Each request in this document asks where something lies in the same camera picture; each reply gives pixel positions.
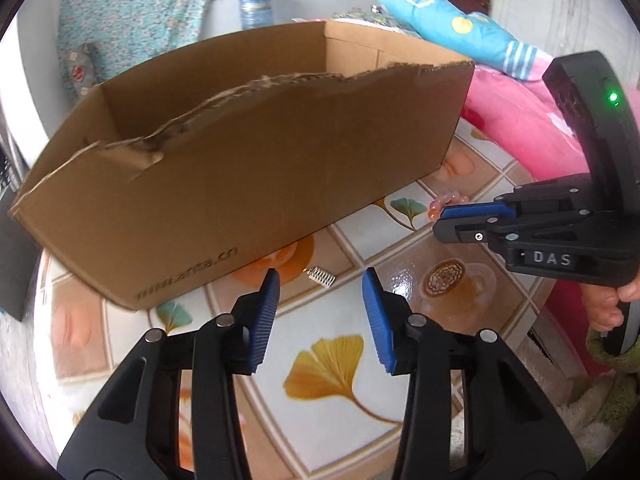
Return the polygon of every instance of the striped pattern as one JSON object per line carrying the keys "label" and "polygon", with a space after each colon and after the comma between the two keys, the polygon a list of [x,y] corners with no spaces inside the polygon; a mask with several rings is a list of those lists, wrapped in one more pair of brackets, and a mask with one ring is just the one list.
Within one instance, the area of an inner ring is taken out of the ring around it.
{"label": "striped pattern", "polygon": [[538,49],[521,41],[511,41],[504,56],[502,71],[516,79],[527,80]]}

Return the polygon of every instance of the plastic water bottle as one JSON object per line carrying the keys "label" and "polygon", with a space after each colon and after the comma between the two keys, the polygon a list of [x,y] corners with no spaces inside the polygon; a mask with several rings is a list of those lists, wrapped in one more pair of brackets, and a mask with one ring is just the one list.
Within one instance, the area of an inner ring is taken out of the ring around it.
{"label": "plastic water bottle", "polygon": [[240,0],[242,30],[273,25],[271,0]]}

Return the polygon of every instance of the metal screw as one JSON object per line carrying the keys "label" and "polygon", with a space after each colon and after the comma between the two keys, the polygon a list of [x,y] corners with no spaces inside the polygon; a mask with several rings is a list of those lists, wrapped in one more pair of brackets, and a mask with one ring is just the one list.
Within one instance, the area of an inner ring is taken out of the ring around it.
{"label": "metal screw", "polygon": [[480,332],[480,339],[482,339],[482,341],[484,341],[485,343],[495,343],[496,341],[498,341],[498,335],[493,330],[485,328],[484,330],[482,330],[482,332]]}
{"label": "metal screw", "polygon": [[422,314],[411,314],[407,321],[411,326],[425,326],[427,324],[427,318]]}
{"label": "metal screw", "polygon": [[157,343],[162,339],[162,330],[159,328],[152,328],[147,330],[145,334],[145,341],[147,343]]}
{"label": "metal screw", "polygon": [[216,325],[218,325],[220,328],[232,326],[235,322],[236,318],[233,316],[233,314],[220,314],[216,318]]}

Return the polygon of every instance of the human hand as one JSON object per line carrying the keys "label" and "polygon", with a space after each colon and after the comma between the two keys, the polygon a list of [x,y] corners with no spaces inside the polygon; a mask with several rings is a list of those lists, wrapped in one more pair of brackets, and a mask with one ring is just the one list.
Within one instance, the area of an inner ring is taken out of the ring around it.
{"label": "human hand", "polygon": [[624,318],[618,308],[620,301],[640,300],[640,272],[629,284],[620,288],[580,284],[582,304],[587,309],[589,323],[598,332],[608,332],[622,325]]}

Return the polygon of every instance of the blue pillow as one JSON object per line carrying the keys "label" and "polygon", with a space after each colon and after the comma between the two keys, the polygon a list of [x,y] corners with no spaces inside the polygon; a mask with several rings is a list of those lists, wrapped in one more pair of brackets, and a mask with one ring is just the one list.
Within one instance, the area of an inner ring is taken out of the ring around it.
{"label": "blue pillow", "polygon": [[537,48],[516,40],[482,12],[465,14],[449,0],[378,0],[427,41],[517,79],[528,79]]}

